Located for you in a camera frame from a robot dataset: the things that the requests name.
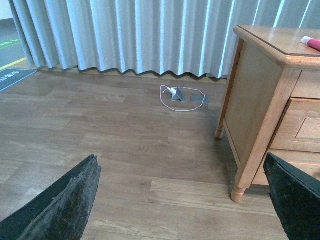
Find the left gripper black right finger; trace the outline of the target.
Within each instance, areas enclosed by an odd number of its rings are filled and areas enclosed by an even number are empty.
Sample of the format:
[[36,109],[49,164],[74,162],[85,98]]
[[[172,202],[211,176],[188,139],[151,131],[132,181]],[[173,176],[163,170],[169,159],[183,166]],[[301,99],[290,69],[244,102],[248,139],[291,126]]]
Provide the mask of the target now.
[[290,240],[320,238],[320,181],[268,153],[263,164],[270,198]]

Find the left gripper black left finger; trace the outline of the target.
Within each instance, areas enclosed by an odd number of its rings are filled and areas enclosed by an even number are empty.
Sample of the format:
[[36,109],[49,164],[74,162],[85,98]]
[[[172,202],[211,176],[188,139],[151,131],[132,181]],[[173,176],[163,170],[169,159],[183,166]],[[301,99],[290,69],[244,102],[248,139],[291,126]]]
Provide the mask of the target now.
[[28,204],[1,221],[2,240],[80,240],[102,167],[90,155]]

